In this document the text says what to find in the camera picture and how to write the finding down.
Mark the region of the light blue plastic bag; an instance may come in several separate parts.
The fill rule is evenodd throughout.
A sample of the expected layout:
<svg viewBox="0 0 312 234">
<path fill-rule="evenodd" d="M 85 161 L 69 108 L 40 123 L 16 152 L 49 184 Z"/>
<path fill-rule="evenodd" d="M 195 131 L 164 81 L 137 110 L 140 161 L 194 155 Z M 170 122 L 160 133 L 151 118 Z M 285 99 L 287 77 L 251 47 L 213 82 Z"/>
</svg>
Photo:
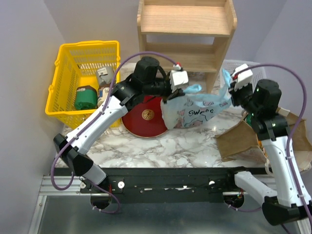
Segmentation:
<svg viewBox="0 0 312 234">
<path fill-rule="evenodd" d="M 204 124 L 214 116 L 228 109 L 231 98 L 227 96 L 230 87 L 230 73 L 222 69 L 224 85 L 218 95 L 201 94 L 201 85 L 194 84 L 183 90 L 185 95 L 166 102 L 160 102 L 162 118 L 167 129 L 190 128 Z"/>
</svg>

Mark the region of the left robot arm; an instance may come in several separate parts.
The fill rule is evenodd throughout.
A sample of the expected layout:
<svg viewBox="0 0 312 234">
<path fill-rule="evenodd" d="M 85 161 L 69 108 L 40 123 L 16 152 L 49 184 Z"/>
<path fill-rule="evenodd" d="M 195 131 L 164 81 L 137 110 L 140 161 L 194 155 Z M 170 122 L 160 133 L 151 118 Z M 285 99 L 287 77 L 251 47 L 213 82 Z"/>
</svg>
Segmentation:
<svg viewBox="0 0 312 234">
<path fill-rule="evenodd" d="M 156 58 L 142 57 L 133 73 L 113 85 L 105 102 L 81 125 L 66 136 L 54 137 L 56 158 L 66 163 L 73 176 L 89 180 L 96 192 L 104 192 L 108 187 L 107 174 L 87 156 L 94 142 L 116 120 L 143 103 L 146 96 L 171 100 L 184 94 L 181 86 L 186 83 L 187 72 L 179 63 L 174 63 L 171 71 L 165 73 Z"/>
</svg>

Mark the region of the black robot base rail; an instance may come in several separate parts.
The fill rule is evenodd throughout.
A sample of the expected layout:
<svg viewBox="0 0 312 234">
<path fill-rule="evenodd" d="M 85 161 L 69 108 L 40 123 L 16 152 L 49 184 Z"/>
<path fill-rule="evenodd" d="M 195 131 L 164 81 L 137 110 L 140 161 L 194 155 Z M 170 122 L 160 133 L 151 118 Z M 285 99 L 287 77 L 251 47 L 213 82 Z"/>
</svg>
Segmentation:
<svg viewBox="0 0 312 234">
<path fill-rule="evenodd" d="M 103 168 L 104 183 L 121 204 L 222 203 L 224 193 L 239 192 L 234 174 L 242 171 L 264 175 L 263 168 Z"/>
</svg>

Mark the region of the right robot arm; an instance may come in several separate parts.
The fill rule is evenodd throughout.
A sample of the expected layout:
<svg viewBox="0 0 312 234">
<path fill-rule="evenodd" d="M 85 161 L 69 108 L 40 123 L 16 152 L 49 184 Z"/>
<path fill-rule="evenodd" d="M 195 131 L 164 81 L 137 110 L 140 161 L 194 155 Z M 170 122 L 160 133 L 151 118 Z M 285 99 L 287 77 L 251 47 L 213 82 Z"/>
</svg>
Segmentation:
<svg viewBox="0 0 312 234">
<path fill-rule="evenodd" d="M 312 198 L 307 192 L 297 167 L 286 118 L 277 113 L 281 90 L 275 81 L 233 81 L 229 87 L 232 103 L 251 115 L 252 129 L 268 155 L 276 190 L 266 186 L 251 172 L 240 171 L 225 177 L 230 191 L 245 190 L 261 205 L 265 219 L 273 226 L 299 221 L 312 212 Z"/>
</svg>

